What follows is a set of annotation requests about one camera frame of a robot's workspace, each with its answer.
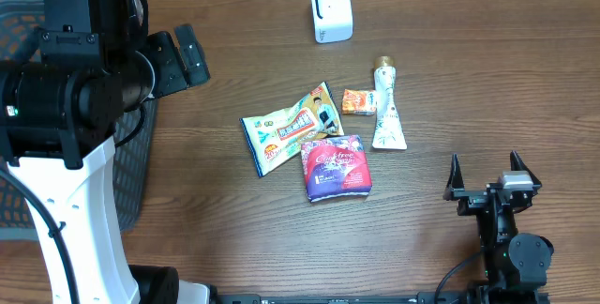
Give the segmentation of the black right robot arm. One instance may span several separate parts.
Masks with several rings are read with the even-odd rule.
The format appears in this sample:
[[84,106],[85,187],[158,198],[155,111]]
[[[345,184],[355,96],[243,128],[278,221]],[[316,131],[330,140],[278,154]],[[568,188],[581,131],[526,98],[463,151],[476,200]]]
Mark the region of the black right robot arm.
[[480,251],[453,267],[440,281],[433,301],[443,299],[447,281],[468,264],[481,259],[486,278],[472,281],[447,303],[548,304],[549,295],[539,289],[547,284],[554,253],[543,236],[521,233],[515,216],[533,205],[541,181],[518,152],[510,153],[510,169],[482,190],[466,190],[458,156],[453,155],[443,199],[457,202],[459,216],[475,216]]

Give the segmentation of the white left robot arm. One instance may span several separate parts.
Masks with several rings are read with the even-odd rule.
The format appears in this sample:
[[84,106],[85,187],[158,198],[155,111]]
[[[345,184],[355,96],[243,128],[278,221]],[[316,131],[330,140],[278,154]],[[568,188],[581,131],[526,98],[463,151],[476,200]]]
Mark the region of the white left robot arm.
[[56,303],[208,304],[170,266],[128,263],[113,196],[117,120],[205,84],[189,25],[150,33],[147,0],[43,0],[30,54],[1,65],[1,176],[28,203]]

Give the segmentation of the yellow wet wipes pack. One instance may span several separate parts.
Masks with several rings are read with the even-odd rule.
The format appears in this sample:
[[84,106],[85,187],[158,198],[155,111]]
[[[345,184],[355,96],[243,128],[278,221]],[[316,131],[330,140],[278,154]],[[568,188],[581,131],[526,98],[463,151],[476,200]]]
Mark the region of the yellow wet wipes pack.
[[301,151],[301,144],[342,136],[341,117],[327,82],[292,107],[240,119],[257,170],[263,177]]

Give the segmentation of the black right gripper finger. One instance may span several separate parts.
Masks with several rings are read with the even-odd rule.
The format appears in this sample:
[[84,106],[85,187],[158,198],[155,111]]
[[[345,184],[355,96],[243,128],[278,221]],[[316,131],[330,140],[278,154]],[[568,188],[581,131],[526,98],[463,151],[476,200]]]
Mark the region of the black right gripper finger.
[[516,150],[513,150],[510,153],[510,164],[512,171],[524,171],[527,172],[535,186],[541,186],[542,182],[537,178],[537,176],[527,167],[524,163],[520,155]]
[[449,174],[449,178],[448,178],[446,187],[449,190],[463,190],[464,189],[464,181],[463,181],[462,173],[460,170],[460,165],[459,165],[457,154],[452,155],[451,169],[450,169],[450,174]]

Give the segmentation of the small orange snack packet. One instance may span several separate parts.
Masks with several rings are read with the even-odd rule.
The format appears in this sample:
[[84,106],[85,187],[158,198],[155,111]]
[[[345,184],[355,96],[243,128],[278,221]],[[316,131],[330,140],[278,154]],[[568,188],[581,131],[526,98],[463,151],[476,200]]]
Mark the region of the small orange snack packet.
[[343,114],[374,115],[377,111],[377,97],[374,90],[346,89],[341,109]]

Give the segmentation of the red purple pad pack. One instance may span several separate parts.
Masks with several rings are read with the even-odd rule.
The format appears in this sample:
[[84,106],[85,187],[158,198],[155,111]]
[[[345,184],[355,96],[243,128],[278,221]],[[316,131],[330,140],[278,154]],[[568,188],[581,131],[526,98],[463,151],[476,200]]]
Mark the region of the red purple pad pack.
[[307,197],[311,203],[343,196],[368,196],[372,180],[358,135],[310,141],[301,146]]

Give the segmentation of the white tube gold cap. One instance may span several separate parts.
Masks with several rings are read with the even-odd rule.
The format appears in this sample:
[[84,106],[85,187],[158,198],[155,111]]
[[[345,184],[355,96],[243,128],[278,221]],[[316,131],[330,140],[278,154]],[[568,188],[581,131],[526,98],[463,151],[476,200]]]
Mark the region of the white tube gold cap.
[[391,56],[380,56],[374,60],[377,120],[372,146],[376,149],[407,149],[398,108],[395,104],[396,78],[395,62]]

